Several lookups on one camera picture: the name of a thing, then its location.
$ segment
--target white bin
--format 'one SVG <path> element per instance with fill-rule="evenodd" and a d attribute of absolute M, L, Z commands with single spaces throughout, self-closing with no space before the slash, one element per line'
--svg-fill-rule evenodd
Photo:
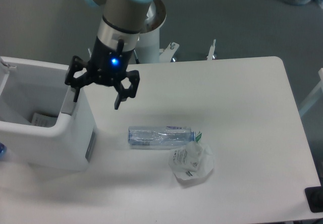
<path fill-rule="evenodd" d="M 64 84 L 68 66 L 3 58 L 0 64 L 0 142 L 27 162 L 84 170 L 96 124 L 83 90 L 77 103 Z M 31 124 L 35 113 L 56 117 L 52 127 Z"/>

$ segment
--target white table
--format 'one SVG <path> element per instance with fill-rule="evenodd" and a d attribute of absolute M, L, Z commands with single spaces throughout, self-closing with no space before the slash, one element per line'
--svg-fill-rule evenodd
<path fill-rule="evenodd" d="M 260 223 L 323 217 L 319 180 L 279 58 L 132 65 L 137 97 L 86 87 L 99 135 L 89 169 L 0 162 L 0 223 Z M 204 181 L 178 182 L 168 152 L 130 150 L 130 125 L 191 126 L 214 153 Z"/>

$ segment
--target gray floor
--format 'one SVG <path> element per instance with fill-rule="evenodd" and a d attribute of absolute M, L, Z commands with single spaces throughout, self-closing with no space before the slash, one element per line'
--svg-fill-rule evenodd
<path fill-rule="evenodd" d="M 163 1 L 167 20 L 160 45 L 179 43 L 178 60 L 204 59 L 216 38 L 219 59 L 280 57 L 297 104 L 318 83 L 323 10 L 315 3 L 295 7 L 280 0 Z M 68 64 L 75 54 L 86 59 L 101 12 L 84 0 L 0 0 L 0 54 L 60 64 Z M 323 160 L 323 100 L 303 124 L 314 158 Z"/>

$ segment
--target crumpled plastic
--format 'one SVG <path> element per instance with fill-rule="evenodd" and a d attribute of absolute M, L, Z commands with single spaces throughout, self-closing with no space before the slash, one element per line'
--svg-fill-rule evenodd
<path fill-rule="evenodd" d="M 207 144 L 190 142 L 170 150 L 169 166 L 182 180 L 204 178 L 214 167 L 214 157 Z"/>

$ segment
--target blue led light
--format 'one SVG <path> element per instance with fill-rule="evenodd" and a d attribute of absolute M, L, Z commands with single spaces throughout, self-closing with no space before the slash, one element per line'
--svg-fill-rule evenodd
<path fill-rule="evenodd" d="M 118 59 L 111 59 L 111 63 L 113 66 L 118 66 L 119 65 L 119 60 Z"/>

